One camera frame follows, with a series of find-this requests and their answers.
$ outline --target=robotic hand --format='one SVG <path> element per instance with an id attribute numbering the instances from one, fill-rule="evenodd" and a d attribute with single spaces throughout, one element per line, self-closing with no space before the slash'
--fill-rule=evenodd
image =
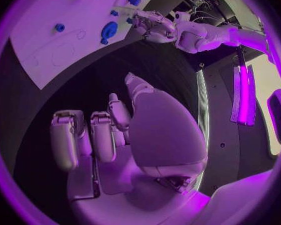
<path id="1" fill-rule="evenodd" d="M 175 47 L 190 54 L 218 48 L 221 44 L 244 45 L 268 55 L 272 61 L 266 36 L 255 31 L 238 29 L 233 25 L 221 27 L 189 21 L 187 12 L 176 13 L 174 22 L 159 12 L 136 10 L 133 27 L 150 42 L 175 42 Z"/>

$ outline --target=robotic arm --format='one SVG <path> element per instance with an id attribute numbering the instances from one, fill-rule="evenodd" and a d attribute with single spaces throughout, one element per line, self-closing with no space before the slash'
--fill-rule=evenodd
<path id="1" fill-rule="evenodd" d="M 238 29 L 233 25 L 221 27 L 189 21 L 187 12 L 176 12 L 174 22 L 154 11 L 136 10 L 133 27 L 148 41 L 175 42 L 175 47 L 190 54 L 218 48 L 221 44 L 237 47 L 244 45 L 259 50 L 273 61 L 265 35 Z"/>

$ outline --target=blue object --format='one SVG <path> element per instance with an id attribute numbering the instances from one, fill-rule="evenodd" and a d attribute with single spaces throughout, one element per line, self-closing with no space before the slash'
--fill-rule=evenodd
<path id="1" fill-rule="evenodd" d="M 115 11 L 115 10 L 112 10 L 110 12 L 110 14 L 113 15 L 113 16 L 119 16 L 119 13 L 117 11 Z"/>
<path id="2" fill-rule="evenodd" d="M 118 24 L 116 22 L 111 21 L 107 23 L 101 32 L 101 36 L 102 36 L 101 43 L 104 45 L 108 44 L 107 39 L 113 37 L 117 33 L 117 30 L 118 30 Z"/>
<path id="3" fill-rule="evenodd" d="M 63 24 L 61 24 L 61 23 L 57 23 L 56 25 L 55 25 L 55 29 L 56 29 L 56 31 L 57 32 L 62 32 L 63 30 L 65 30 L 65 25 L 63 25 Z"/>
<path id="4" fill-rule="evenodd" d="M 142 0 L 128 0 L 130 4 L 138 6 Z"/>
<path id="5" fill-rule="evenodd" d="M 129 24 L 132 24 L 132 23 L 133 23 L 133 20 L 132 20 L 132 18 L 128 17 L 127 20 L 126 20 L 126 22 L 129 23 Z"/>

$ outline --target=white robot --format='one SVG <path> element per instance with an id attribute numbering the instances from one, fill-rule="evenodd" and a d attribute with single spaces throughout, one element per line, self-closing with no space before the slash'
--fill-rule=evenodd
<path id="1" fill-rule="evenodd" d="M 272 60 L 264 35 L 189 18 L 176 12 L 171 22 L 158 12 L 136 10 L 132 25 L 148 41 L 174 42 L 188 53 L 245 45 Z M 206 141 L 175 98 L 132 73 L 124 82 L 132 116 L 115 93 L 107 110 L 92 113 L 90 128 L 79 110 L 53 116 L 51 145 L 57 165 L 68 172 L 67 197 L 83 224 L 171 224 L 169 218 L 182 216 L 199 196 L 193 187 L 207 164 Z"/>

